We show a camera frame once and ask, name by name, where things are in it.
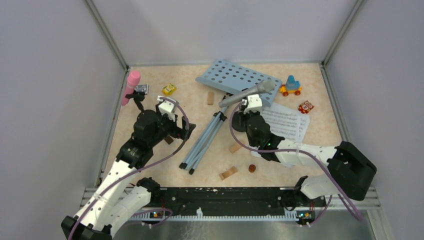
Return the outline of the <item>light blue music stand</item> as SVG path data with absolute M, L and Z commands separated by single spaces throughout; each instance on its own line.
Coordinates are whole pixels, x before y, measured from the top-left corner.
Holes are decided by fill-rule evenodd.
M 274 102 L 278 89 L 282 85 L 282 81 L 279 78 L 243 67 L 225 59 L 216 60 L 202 76 L 196 78 L 199 83 L 225 92 L 222 100 L 251 88 L 264 80 L 273 80 L 276 87 L 271 92 L 259 94 L 262 100 L 262 109 L 270 107 Z M 179 168 L 187 170 L 190 175 L 196 171 L 219 129 L 227 119 L 225 112 L 228 107 L 219 107 L 220 111 L 213 114 L 211 121 L 195 141 Z M 259 112 L 251 113 L 252 115 L 258 115 Z

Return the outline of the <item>grey microphone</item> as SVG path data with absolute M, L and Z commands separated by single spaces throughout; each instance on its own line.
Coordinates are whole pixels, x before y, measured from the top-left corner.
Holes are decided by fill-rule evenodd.
M 269 93 L 271 91 L 274 91 L 276 88 L 276 84 L 273 80 L 267 79 L 263 80 L 258 84 L 255 84 L 254 86 L 247 88 L 237 94 L 233 94 L 230 97 L 226 97 L 223 100 L 221 100 L 218 103 L 218 106 L 220 108 L 225 108 L 231 105 L 234 105 L 236 103 L 239 103 L 243 98 L 247 98 L 251 95 L 259 95 L 264 93 Z

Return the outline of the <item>black round microphone stand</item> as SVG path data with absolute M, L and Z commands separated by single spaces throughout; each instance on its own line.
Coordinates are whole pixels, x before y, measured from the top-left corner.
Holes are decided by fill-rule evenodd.
M 252 113 L 250 110 L 245 113 L 245 110 L 247 110 L 248 106 L 248 101 L 244 99 L 241 102 L 241 105 L 235 109 L 236 111 L 233 114 L 231 121 L 233 130 L 240 133 L 247 131 L 248 121 L 252 118 Z

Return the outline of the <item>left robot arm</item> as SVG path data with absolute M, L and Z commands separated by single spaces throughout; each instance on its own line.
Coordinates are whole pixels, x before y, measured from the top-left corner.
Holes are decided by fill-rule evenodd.
M 144 206 L 160 202 L 158 183 L 144 178 L 130 194 L 120 196 L 140 170 L 148 167 L 153 148 L 167 137 L 186 142 L 196 124 L 182 117 L 158 110 L 141 112 L 133 125 L 130 139 L 121 147 L 107 176 L 87 203 L 74 215 L 66 216 L 61 228 L 68 240 L 111 240 L 119 229 Z

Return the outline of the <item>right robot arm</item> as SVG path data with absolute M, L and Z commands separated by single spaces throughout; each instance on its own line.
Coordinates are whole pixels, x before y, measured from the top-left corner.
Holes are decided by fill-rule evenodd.
M 329 195 L 365 199 L 377 168 L 351 142 L 341 141 L 336 146 L 294 142 L 272 133 L 261 115 L 252 116 L 245 125 L 249 145 L 257 148 L 263 159 L 285 167 L 310 166 L 323 171 L 300 180 L 300 188 L 293 192 L 297 205 L 307 206 L 313 199 Z

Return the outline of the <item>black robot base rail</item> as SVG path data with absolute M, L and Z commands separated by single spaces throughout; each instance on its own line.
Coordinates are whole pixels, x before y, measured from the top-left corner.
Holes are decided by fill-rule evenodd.
M 324 207 L 291 187 L 167 187 L 156 191 L 148 208 L 167 208 L 173 216 L 282 216 L 289 210 Z

